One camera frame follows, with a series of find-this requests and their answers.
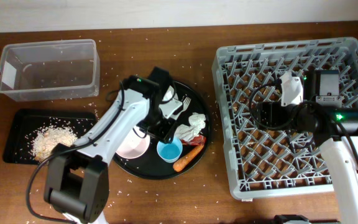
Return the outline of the light blue cup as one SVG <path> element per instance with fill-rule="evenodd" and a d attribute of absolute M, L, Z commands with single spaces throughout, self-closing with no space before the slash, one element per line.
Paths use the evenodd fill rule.
<path fill-rule="evenodd" d="M 158 142 L 157 144 L 157 154 L 167 163 L 176 162 L 183 151 L 182 142 L 174 137 L 171 143 L 162 143 Z"/>

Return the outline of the orange carrot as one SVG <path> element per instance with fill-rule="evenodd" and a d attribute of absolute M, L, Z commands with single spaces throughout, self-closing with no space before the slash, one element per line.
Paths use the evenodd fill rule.
<path fill-rule="evenodd" d="M 204 145 L 198 145 L 193 148 L 188 154 L 181 157 L 173 164 L 173 170 L 176 172 L 182 171 L 204 148 Z"/>

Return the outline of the pink bowl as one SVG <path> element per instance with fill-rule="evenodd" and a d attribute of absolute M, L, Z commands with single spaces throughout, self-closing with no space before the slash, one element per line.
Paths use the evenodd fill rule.
<path fill-rule="evenodd" d="M 116 154 L 125 159 L 135 159 L 142 156 L 148 150 L 149 145 L 150 136 L 135 126 L 118 147 Z"/>

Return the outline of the red snack wrapper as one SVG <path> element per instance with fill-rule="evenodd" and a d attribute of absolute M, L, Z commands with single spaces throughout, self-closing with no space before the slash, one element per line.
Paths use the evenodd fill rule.
<path fill-rule="evenodd" d="M 202 135 L 195 136 L 192 140 L 185 141 L 184 139 L 181 140 L 181 143 L 185 146 L 199 146 L 205 145 L 206 138 Z"/>

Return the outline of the white napkin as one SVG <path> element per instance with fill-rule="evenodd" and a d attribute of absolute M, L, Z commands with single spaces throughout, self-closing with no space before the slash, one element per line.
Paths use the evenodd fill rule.
<path fill-rule="evenodd" d="M 206 126 L 206 116 L 204 114 L 193 113 L 188 118 L 189 125 L 181 124 L 177 127 L 174 136 L 186 142 L 191 141 L 199 135 Z"/>

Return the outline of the white plastic fork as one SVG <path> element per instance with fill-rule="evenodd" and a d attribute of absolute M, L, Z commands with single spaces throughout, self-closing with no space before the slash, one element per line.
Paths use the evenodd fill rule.
<path fill-rule="evenodd" d="M 186 97 L 183 101 L 182 101 L 182 108 L 180 109 L 180 111 L 177 113 L 177 114 L 172 114 L 171 115 L 171 118 L 174 119 L 174 120 L 177 120 L 180 115 L 186 111 L 191 103 L 191 98 L 190 97 Z"/>

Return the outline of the rice and nuts pile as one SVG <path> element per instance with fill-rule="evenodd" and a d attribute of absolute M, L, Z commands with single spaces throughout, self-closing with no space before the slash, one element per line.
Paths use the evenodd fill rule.
<path fill-rule="evenodd" d="M 48 126 L 37 131 L 37 136 L 31 142 L 30 153 L 36 161 L 42 162 L 58 144 L 71 146 L 77 140 L 76 134 L 69 127 Z"/>

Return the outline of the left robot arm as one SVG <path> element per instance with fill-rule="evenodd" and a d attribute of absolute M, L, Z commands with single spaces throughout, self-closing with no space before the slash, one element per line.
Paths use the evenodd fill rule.
<path fill-rule="evenodd" d="M 109 164 L 135 127 L 150 138 L 172 142 L 177 125 L 172 114 L 182 103 L 163 97 L 174 85 L 169 72 L 158 67 L 147 78 L 124 79 L 111 107 L 85 135 L 70 147 L 55 147 L 44 161 L 44 200 L 64 215 L 63 223 L 105 223 Z"/>

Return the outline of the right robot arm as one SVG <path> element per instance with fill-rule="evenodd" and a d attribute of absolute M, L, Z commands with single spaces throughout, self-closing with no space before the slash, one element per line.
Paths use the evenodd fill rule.
<path fill-rule="evenodd" d="M 358 223 L 358 109 L 345 108 L 337 70 L 315 70 L 300 78 L 285 72 L 262 85 L 280 90 L 279 102 L 249 101 L 259 129 L 311 133 L 339 203 L 341 223 Z"/>

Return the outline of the grey dishwasher rack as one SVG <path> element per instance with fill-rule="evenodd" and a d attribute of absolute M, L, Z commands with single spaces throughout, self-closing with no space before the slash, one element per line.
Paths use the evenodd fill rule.
<path fill-rule="evenodd" d="M 237 200 L 333 190 L 328 168 L 310 133 L 263 131 L 249 114 L 260 101 L 281 99 L 262 85 L 286 71 L 303 78 L 315 69 L 337 70 L 346 108 L 358 108 L 358 40 L 353 37 L 220 47 L 212 73 L 224 135 L 231 195 Z"/>

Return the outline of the round black tray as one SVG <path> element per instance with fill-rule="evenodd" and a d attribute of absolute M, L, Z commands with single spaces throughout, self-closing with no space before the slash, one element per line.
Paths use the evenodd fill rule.
<path fill-rule="evenodd" d="M 138 158 L 125 159 L 118 154 L 114 155 L 113 161 L 128 173 L 143 179 L 152 180 L 169 179 L 181 175 L 197 164 L 206 152 L 206 148 L 210 145 L 213 134 L 213 130 L 211 129 L 213 119 L 203 97 L 189 85 L 178 81 L 175 82 L 175 85 L 179 99 L 183 100 L 187 96 L 191 98 L 189 107 L 186 111 L 182 112 L 177 119 L 177 125 L 184 124 L 188 126 L 190 124 L 189 117 L 193 115 L 193 113 L 203 114 L 206 116 L 206 126 L 201 130 L 201 135 L 206 139 L 204 148 L 202 148 L 202 150 L 190 161 L 188 165 L 186 165 L 183 170 L 176 172 L 174 171 L 172 164 L 165 162 L 158 155 L 158 141 L 152 138 L 150 140 L 149 148 Z"/>

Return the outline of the clear plastic bin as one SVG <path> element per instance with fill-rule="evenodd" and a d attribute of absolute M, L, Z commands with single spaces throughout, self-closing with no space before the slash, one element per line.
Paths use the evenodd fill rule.
<path fill-rule="evenodd" d="M 92 39 L 6 45 L 0 58 L 0 93 L 14 101 L 99 95 L 100 59 Z"/>

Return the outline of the black rectangular tray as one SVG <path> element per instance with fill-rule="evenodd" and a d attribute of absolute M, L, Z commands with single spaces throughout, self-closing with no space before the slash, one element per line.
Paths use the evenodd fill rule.
<path fill-rule="evenodd" d="M 2 159 L 6 163 L 37 165 L 32 148 L 39 132 L 48 127 L 67 128 L 81 137 L 96 122 L 91 112 L 20 109 L 14 116 Z"/>

